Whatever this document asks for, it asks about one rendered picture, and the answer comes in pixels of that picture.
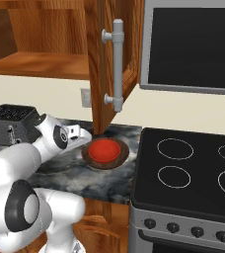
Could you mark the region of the wooden base cabinet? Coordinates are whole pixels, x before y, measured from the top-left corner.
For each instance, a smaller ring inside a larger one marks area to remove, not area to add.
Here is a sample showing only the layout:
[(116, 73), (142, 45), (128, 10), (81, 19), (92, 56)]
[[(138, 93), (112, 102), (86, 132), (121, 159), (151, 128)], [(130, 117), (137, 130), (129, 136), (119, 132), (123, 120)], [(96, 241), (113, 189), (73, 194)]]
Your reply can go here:
[(86, 198), (83, 218), (73, 225), (87, 253), (127, 253), (129, 205)]

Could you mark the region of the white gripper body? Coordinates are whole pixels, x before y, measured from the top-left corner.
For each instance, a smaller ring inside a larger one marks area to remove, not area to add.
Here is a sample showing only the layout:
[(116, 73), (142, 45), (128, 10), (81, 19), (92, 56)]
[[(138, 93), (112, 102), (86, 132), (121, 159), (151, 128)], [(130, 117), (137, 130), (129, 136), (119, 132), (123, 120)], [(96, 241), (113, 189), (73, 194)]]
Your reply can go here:
[(87, 144), (92, 140), (92, 135), (81, 127), (70, 127), (68, 129), (68, 145), (67, 149), (72, 150)]

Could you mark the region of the red small bowl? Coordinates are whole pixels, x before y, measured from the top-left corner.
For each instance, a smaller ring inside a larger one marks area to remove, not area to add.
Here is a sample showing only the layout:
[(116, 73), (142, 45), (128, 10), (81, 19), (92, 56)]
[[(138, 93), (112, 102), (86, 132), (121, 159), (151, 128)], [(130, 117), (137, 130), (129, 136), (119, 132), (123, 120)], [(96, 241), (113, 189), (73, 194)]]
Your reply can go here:
[(110, 163), (119, 157), (120, 146), (112, 139), (96, 139), (89, 146), (88, 154), (96, 162)]

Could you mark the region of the brown wooden large bowl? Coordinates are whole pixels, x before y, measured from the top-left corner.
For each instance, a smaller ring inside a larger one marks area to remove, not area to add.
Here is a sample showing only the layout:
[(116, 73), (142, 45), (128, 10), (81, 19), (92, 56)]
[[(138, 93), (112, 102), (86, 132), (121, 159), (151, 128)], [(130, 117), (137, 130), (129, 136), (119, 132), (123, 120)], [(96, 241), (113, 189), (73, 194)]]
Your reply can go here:
[[(91, 143), (96, 140), (96, 139), (101, 139), (101, 138), (108, 138), (108, 139), (112, 139), (114, 141), (116, 141), (119, 146), (120, 146), (120, 155), (119, 157), (110, 162), (110, 163), (99, 163), (94, 161), (88, 154), (88, 148), (91, 145)], [(128, 155), (129, 155), (129, 148), (128, 146), (120, 139), (118, 138), (113, 138), (113, 137), (100, 137), (100, 138), (96, 138), (93, 139), (92, 141), (90, 141), (88, 144), (85, 144), (82, 148), (81, 154), (82, 154), (82, 158), (84, 159), (84, 161), (92, 168), (95, 169), (99, 169), (99, 170), (112, 170), (114, 168), (119, 167), (120, 165), (122, 165), (125, 160), (127, 159)]]

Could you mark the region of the open wooden wall cabinet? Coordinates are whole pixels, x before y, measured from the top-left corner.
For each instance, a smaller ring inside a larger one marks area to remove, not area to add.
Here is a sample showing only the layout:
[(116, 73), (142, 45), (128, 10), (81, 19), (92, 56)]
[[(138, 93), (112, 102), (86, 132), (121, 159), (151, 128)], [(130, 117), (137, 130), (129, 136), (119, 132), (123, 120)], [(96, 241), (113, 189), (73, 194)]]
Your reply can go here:
[(0, 75), (87, 79), (84, 0), (0, 0)]

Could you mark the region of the wooden cabinet door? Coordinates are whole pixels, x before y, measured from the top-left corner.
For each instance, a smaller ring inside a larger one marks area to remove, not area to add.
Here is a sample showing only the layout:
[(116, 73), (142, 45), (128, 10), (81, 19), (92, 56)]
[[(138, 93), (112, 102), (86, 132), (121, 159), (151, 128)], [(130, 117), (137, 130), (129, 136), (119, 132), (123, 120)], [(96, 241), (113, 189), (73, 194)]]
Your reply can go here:
[(126, 100), (140, 80), (144, 0), (84, 0), (93, 134), (102, 134), (116, 112), (105, 104), (113, 96), (113, 43), (102, 41), (102, 31), (113, 31), (113, 20), (123, 20), (122, 97)]

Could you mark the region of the black and steel stove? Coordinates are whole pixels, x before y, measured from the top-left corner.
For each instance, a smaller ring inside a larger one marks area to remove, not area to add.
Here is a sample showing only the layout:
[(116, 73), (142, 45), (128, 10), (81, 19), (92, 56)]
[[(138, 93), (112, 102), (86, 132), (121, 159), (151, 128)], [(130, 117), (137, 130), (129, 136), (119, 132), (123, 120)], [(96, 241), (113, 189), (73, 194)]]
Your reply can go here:
[[(156, 221), (152, 229), (146, 218)], [(169, 222), (180, 226), (177, 233)], [(196, 238), (190, 230), (202, 227)], [(225, 135), (158, 129), (142, 130), (130, 199), (128, 253), (152, 253), (145, 235), (225, 250), (216, 238), (225, 231)]]

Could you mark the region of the stainless microwave oven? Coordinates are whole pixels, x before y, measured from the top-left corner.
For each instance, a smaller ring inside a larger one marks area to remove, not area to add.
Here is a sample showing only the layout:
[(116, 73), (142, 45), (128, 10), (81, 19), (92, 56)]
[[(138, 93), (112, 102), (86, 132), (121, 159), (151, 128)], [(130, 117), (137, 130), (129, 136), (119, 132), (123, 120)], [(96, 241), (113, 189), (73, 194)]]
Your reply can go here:
[(144, 0), (140, 87), (225, 95), (225, 0)]

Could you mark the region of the white wall outlet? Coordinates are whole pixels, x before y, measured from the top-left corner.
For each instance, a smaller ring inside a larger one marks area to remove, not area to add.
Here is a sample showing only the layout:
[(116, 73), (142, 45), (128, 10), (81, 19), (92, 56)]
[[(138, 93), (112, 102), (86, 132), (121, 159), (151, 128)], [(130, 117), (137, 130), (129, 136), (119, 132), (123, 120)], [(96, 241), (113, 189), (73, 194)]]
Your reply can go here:
[(91, 108), (91, 91), (89, 89), (81, 89), (81, 100), (83, 108)]

